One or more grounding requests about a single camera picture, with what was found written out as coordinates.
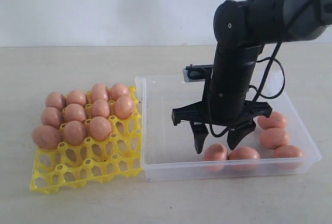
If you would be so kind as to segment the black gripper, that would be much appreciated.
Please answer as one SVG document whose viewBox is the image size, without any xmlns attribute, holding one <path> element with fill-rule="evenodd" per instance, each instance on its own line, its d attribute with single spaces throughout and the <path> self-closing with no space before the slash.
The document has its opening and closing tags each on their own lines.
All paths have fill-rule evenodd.
<svg viewBox="0 0 332 224">
<path fill-rule="evenodd" d="M 188 121 L 193 133 L 196 153 L 201 153 L 209 132 L 208 125 L 218 125 L 229 129 L 227 144 L 234 150 L 247 135 L 256 129 L 254 118 L 269 117 L 272 107 L 267 102 L 199 102 L 172 109 L 172 122 L 176 126 L 182 121 Z"/>
</svg>

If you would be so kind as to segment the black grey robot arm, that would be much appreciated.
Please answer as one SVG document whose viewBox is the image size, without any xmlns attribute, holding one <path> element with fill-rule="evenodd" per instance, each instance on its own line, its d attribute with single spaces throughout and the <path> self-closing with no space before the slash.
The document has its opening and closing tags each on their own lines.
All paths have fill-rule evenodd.
<svg viewBox="0 0 332 224">
<path fill-rule="evenodd" d="M 252 100 L 246 95 L 264 46 L 275 44 L 267 58 L 267 68 L 276 61 L 282 43 L 310 41 L 331 25 L 331 0 L 227 0 L 216 9 L 213 19 L 217 41 L 211 65 L 184 68 L 186 82 L 203 81 L 199 102 L 172 110 L 174 125 L 190 123 L 194 145 L 201 153 L 204 141 L 214 134 L 213 126 L 223 126 L 230 149 L 255 130 L 254 118 L 269 117 L 268 97 L 262 97 L 269 70 L 266 69 Z"/>
</svg>

